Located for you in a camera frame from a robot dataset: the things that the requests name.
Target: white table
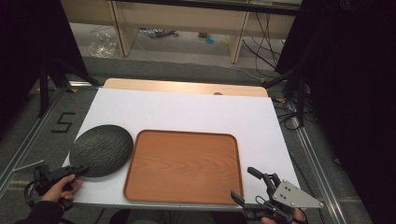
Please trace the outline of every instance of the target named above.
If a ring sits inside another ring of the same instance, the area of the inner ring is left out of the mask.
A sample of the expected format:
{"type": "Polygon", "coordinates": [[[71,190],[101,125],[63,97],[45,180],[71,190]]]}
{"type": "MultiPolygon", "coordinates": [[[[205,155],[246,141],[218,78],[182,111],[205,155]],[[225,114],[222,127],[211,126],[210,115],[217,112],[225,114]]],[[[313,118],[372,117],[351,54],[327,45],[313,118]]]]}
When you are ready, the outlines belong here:
{"type": "MultiPolygon", "coordinates": [[[[264,182],[247,172],[249,166],[263,173],[277,173],[279,178],[299,186],[269,97],[102,88],[77,137],[105,124],[121,126],[134,141],[139,132],[147,129],[232,134],[238,144],[246,203],[256,203],[257,195],[268,199],[264,182]]],[[[76,193],[75,203],[152,209],[240,210],[239,205],[130,202],[122,194],[128,167],[129,163],[105,177],[81,178],[84,185],[76,193]]]]}

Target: black sleeve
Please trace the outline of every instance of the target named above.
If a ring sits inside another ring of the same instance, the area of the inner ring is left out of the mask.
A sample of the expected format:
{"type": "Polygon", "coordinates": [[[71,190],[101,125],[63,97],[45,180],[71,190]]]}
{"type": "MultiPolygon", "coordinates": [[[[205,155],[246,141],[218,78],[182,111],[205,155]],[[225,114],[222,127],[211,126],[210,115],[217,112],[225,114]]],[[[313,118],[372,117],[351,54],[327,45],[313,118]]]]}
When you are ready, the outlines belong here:
{"type": "Polygon", "coordinates": [[[39,202],[35,204],[29,216],[15,224],[58,224],[64,214],[64,209],[58,203],[39,202]]]}

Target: gray floor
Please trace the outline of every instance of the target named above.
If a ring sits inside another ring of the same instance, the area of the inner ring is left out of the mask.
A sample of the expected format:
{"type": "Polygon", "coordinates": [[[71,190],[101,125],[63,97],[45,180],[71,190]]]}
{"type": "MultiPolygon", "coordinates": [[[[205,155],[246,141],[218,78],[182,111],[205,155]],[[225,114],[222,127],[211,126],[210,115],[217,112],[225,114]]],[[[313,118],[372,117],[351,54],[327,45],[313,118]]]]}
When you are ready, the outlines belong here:
{"type": "MultiPolygon", "coordinates": [[[[245,46],[241,49],[238,63],[230,63],[228,49],[220,44],[221,41],[227,41],[227,36],[224,35],[211,34],[210,37],[215,41],[213,44],[207,44],[196,33],[180,32],[177,37],[161,38],[138,35],[128,57],[121,57],[116,48],[110,58],[103,59],[90,55],[90,44],[95,41],[97,30],[102,30],[110,35],[114,35],[114,30],[111,27],[103,26],[71,25],[90,75],[101,81],[105,81],[109,77],[128,77],[260,86],[261,78],[265,77],[268,80],[277,76],[268,64],[260,59],[256,61],[254,55],[245,46]]],[[[259,38],[255,38],[255,40],[258,43],[261,42],[259,38]]],[[[251,48],[257,50],[257,45],[252,38],[246,37],[246,41],[251,48]]],[[[281,40],[272,40],[272,44],[276,51],[281,51],[281,40]]],[[[260,54],[268,61],[273,60],[271,54],[265,53],[265,50],[261,50],[260,54]]],[[[69,79],[77,80],[78,78],[69,76],[69,79]]],[[[269,95],[274,98],[282,98],[283,84],[280,83],[268,90],[269,95]]],[[[44,125],[37,129],[33,143],[27,147],[24,145],[23,148],[27,148],[28,154],[18,167],[40,160],[44,160],[49,167],[60,167],[76,138],[79,126],[90,108],[95,93],[95,88],[80,88],[76,93],[60,89],[52,91],[53,108],[46,116],[44,125]],[[65,120],[73,122],[70,130],[67,133],[53,133],[53,130],[64,130],[64,125],[57,124],[59,117],[64,112],[74,113],[74,115],[64,116],[65,120]]],[[[7,169],[8,162],[22,146],[23,140],[31,128],[35,126],[38,108],[39,95],[34,87],[30,94],[30,100],[25,102],[17,113],[12,125],[8,127],[7,135],[0,142],[1,172],[7,169]]],[[[275,104],[275,108],[279,116],[290,112],[285,104],[275,104]]],[[[305,110],[310,111],[311,109],[312,105],[307,100],[305,110]]],[[[290,155],[295,160],[295,171],[300,185],[304,191],[315,195],[318,200],[326,203],[327,196],[323,194],[324,191],[318,182],[316,173],[306,156],[306,150],[298,131],[290,130],[293,128],[292,122],[292,119],[288,119],[286,122],[281,122],[280,127],[290,155]]],[[[318,157],[325,178],[329,182],[336,202],[340,205],[340,211],[344,218],[341,221],[334,218],[333,211],[329,209],[331,205],[326,204],[325,208],[321,209],[322,216],[317,209],[306,210],[310,223],[372,223],[342,166],[332,161],[332,148],[320,129],[315,114],[305,115],[304,123],[304,130],[310,145],[318,157]]],[[[13,223],[26,217],[29,213],[28,206],[24,204],[23,188],[28,181],[32,180],[32,176],[31,169],[25,169],[12,175],[12,181],[7,185],[7,190],[0,200],[0,223],[13,223]]],[[[117,210],[118,208],[114,207],[106,208],[98,222],[96,222],[97,218],[104,211],[101,207],[77,206],[67,212],[64,217],[76,223],[108,223],[110,217],[117,210]]]]}

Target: hand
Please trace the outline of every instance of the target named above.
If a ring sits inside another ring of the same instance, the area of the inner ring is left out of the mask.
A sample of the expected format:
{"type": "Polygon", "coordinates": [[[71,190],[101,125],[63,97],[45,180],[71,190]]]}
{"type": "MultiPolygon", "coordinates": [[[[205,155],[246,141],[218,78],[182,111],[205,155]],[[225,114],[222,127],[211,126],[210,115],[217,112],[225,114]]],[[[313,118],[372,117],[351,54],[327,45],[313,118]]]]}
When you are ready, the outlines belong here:
{"type": "Polygon", "coordinates": [[[73,183],[73,189],[70,191],[63,192],[62,188],[70,181],[73,181],[75,177],[76,175],[68,175],[62,178],[60,181],[58,181],[58,183],[54,184],[52,188],[50,188],[49,191],[47,191],[47,193],[43,195],[43,197],[41,197],[41,201],[57,203],[60,199],[65,199],[67,201],[73,202],[73,193],[75,193],[82,186],[82,182],[76,181],[75,183],[73,183]]]}
{"type": "MultiPolygon", "coordinates": [[[[305,221],[305,216],[304,216],[303,211],[298,208],[293,209],[293,217],[297,220],[305,221]]],[[[262,224],[277,224],[277,223],[271,218],[263,217],[262,224]]]]}

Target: wooden tray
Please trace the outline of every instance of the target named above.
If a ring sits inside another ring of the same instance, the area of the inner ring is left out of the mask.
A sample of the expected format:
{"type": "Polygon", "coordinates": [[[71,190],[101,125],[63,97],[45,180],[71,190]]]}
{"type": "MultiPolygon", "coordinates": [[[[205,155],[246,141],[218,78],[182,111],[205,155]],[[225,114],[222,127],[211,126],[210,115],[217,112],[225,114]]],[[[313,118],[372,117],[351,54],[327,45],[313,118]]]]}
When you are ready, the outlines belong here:
{"type": "Polygon", "coordinates": [[[243,196],[236,139],[222,133],[145,130],[123,194],[134,202],[235,204],[243,196]]]}

